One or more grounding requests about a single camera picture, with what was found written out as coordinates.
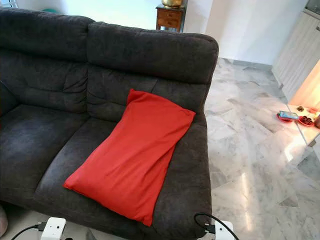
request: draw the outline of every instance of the side table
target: side table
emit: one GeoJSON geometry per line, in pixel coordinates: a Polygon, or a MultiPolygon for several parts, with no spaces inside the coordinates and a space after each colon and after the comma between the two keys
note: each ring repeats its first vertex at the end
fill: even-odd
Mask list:
{"type": "Polygon", "coordinates": [[[176,32],[183,32],[186,8],[182,5],[177,8],[165,7],[160,4],[156,7],[156,29],[160,30],[161,26],[166,28],[174,28],[176,32]]]}

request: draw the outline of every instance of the baseboard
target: baseboard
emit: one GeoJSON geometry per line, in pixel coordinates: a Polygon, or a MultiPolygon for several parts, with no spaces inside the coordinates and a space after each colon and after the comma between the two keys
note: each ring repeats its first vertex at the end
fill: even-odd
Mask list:
{"type": "Polygon", "coordinates": [[[228,61],[234,65],[246,66],[253,69],[271,70],[272,68],[271,65],[263,64],[263,63],[240,61],[240,60],[234,60],[234,59],[228,59],[228,61]]]}
{"type": "Polygon", "coordinates": [[[278,87],[279,87],[279,89],[281,89],[281,90],[282,90],[282,88],[284,87],[284,85],[283,85],[283,83],[280,81],[280,79],[278,78],[278,75],[277,75],[277,73],[275,72],[275,69],[274,69],[274,68],[272,68],[272,69],[271,69],[271,72],[272,72],[272,74],[273,74],[273,76],[274,76],[275,80],[276,80],[276,81],[277,81],[277,83],[278,83],[278,87]]]}

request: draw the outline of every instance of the gold vase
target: gold vase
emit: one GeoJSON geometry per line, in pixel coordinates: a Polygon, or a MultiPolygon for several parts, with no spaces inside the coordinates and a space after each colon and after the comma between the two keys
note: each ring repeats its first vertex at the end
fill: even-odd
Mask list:
{"type": "Polygon", "coordinates": [[[162,0],[162,4],[167,8],[179,8],[182,0],[162,0]]]}

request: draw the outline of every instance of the white marble floor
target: white marble floor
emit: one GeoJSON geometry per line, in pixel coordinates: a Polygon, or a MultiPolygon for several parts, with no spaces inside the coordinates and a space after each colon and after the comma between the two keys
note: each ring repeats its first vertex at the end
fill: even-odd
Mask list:
{"type": "MultiPolygon", "coordinates": [[[[269,70],[219,59],[205,104],[212,213],[231,221],[241,240],[320,240],[320,162],[294,123],[277,120],[279,110],[288,110],[285,102],[269,70]]],[[[6,208],[3,240],[48,219],[6,208]]],[[[64,235],[122,239],[70,222],[64,235]]],[[[30,231],[18,240],[31,239],[39,234],[30,231]]]]}

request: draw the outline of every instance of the sofa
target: sofa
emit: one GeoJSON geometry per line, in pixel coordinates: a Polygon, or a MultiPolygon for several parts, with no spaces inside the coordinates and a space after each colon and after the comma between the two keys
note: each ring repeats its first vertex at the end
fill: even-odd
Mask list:
{"type": "Polygon", "coordinates": [[[130,240],[202,237],[193,216],[211,213],[204,103],[217,57],[202,34],[0,8],[0,201],[130,240]],[[196,112],[150,227],[63,188],[121,119],[130,89],[196,112]]]}

